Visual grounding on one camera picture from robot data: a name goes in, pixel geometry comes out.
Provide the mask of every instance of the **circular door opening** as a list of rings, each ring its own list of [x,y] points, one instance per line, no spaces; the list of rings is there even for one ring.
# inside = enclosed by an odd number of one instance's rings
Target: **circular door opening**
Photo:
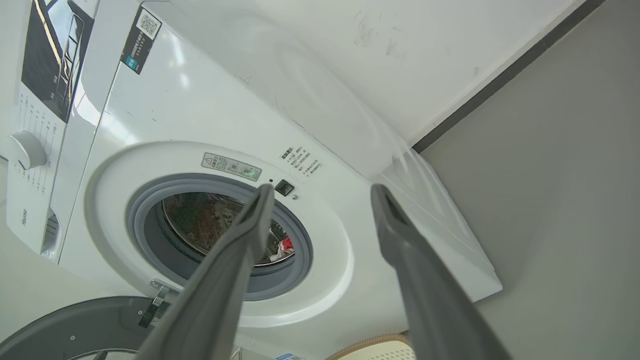
[[[185,285],[255,191],[234,179],[207,174],[158,179],[133,198],[129,231],[152,265]],[[305,228],[276,201],[268,243],[253,268],[245,300],[270,299],[293,289],[311,260]]]

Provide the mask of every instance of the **black trim strip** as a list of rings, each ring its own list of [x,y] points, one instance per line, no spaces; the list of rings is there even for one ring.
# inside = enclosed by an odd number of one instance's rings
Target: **black trim strip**
[[[589,14],[596,10],[605,0],[586,0],[582,5],[575,9],[565,20],[560,22],[553,30],[549,31],[545,37],[531,47],[524,55],[519,57],[511,66],[509,66],[502,74],[498,75],[491,83],[485,86],[469,101],[460,106],[453,114],[447,117],[434,130],[420,139],[414,146],[413,150],[418,153],[424,151],[429,145],[439,139],[450,128],[454,127],[460,120],[464,119],[472,111],[477,109],[483,102],[489,99],[493,94],[498,92],[506,83],[511,81],[535,59],[540,57],[545,51],[553,46],[558,40],[565,36],[580,21],[584,20]]]

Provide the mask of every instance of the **washing machine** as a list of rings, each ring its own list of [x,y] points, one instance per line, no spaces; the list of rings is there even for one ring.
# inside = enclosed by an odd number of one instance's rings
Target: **washing machine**
[[[429,164],[252,2],[30,6],[7,222],[43,258],[141,304],[131,323],[159,321],[267,183],[276,205],[243,304],[243,348],[321,359],[407,330],[378,246],[374,183],[472,300],[502,288]]]

